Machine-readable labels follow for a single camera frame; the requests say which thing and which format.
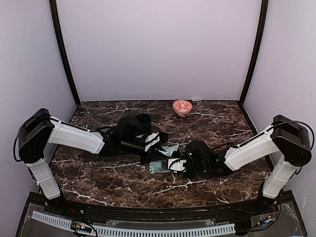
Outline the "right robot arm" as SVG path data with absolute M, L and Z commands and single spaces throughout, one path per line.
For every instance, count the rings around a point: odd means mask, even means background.
M 185 147 L 184 168 L 193 174 L 223 177 L 262 157 L 281 153 L 261 191 L 261 196 L 274 199 L 291 177 L 311 161 L 314 144 L 315 134 L 308 124 L 277 115 L 262 132 L 218 154 L 205 142 L 192 141 Z

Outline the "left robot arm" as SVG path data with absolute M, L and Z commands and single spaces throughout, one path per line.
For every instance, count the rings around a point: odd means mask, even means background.
M 39 109 L 19 128 L 13 143 L 13 158 L 23 162 L 48 200 L 61 199 L 62 191 L 45 161 L 47 144 L 87 151 L 102 157 L 123 154 L 140 156 L 142 163 L 161 157 L 169 135 L 151 132 L 138 118 L 120 118 L 117 125 L 86 129 L 57 119 L 45 108 Z

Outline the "mint green folding umbrella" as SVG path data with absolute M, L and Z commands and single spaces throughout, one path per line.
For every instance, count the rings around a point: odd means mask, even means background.
M 171 172 L 171 170 L 162 167 L 162 161 L 164 159 L 169 159 L 172 156 L 173 152 L 179 151 L 179 144 L 173 146 L 162 146 L 162 148 L 164 149 L 164 151 L 159 151 L 159 153 L 165 155 L 166 157 L 150 162 L 149 171 L 151 174 Z

